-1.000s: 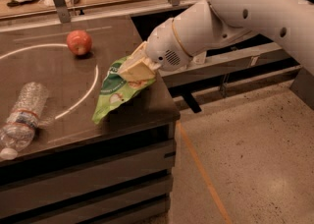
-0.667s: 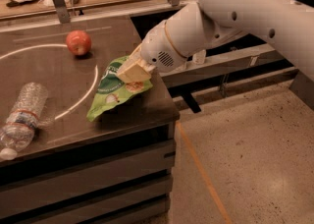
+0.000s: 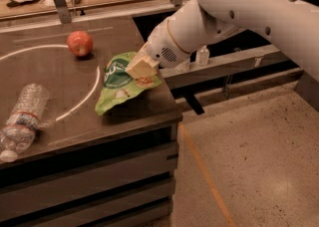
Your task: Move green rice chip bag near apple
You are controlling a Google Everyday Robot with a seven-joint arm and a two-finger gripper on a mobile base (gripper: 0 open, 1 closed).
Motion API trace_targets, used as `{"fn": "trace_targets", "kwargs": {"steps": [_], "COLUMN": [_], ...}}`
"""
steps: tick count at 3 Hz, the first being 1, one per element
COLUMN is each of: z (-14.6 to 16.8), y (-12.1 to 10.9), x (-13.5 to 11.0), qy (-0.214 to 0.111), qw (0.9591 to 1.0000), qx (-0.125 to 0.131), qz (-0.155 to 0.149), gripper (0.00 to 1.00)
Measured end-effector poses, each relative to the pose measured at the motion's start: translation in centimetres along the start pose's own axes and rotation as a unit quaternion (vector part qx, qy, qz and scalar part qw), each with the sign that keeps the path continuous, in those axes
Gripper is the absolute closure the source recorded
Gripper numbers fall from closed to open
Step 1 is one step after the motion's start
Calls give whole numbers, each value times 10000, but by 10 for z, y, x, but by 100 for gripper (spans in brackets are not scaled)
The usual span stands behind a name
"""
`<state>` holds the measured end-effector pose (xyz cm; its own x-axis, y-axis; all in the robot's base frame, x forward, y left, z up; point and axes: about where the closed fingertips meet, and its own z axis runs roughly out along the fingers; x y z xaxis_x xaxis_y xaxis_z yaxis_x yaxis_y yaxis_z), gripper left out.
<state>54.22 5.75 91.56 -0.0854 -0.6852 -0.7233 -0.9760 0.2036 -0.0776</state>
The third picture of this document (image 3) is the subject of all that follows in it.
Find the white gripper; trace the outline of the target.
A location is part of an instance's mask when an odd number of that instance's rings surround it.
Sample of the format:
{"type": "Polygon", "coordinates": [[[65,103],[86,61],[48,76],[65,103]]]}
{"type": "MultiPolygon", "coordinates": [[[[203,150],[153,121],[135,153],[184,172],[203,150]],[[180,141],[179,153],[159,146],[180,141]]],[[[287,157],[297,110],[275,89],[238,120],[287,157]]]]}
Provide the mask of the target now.
{"type": "Polygon", "coordinates": [[[174,68],[191,55],[177,42],[171,28],[170,19],[165,19],[150,33],[148,40],[126,67],[126,72],[134,79],[145,78],[162,68],[174,68]]]}

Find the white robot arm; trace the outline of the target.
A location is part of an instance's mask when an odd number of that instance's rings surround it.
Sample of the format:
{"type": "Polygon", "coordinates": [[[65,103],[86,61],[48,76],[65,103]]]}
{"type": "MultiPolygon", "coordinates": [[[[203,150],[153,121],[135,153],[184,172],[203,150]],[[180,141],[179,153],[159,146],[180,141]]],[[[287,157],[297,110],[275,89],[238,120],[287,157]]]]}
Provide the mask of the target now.
{"type": "Polygon", "coordinates": [[[197,49],[250,30],[319,81],[319,7],[301,0],[189,0],[157,25],[126,67],[135,79],[173,68],[197,49]]]}

